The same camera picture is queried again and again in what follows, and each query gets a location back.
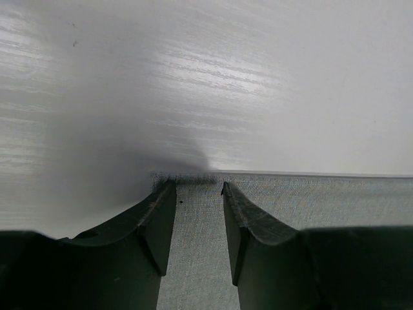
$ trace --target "wood grain texture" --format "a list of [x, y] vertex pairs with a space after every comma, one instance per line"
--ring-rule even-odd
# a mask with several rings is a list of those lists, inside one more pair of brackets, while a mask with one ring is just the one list
[[152, 170], [413, 175], [412, 1], [0, 8], [2, 228], [75, 234]]

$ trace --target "gray surface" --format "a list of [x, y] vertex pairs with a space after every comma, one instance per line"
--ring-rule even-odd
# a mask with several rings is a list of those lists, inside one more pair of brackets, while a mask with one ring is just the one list
[[186, 182], [177, 187], [168, 272], [159, 292], [161, 310], [239, 309], [220, 195], [224, 181], [233, 181], [254, 203], [298, 229], [413, 224], [411, 178], [213, 174], [178, 179]]

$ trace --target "dark green object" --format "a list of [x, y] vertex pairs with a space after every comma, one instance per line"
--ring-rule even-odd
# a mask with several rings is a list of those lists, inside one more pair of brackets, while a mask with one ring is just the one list
[[176, 186], [74, 239], [0, 232], [0, 309], [156, 309]]
[[241, 310], [413, 309], [413, 228], [297, 231], [224, 184]]

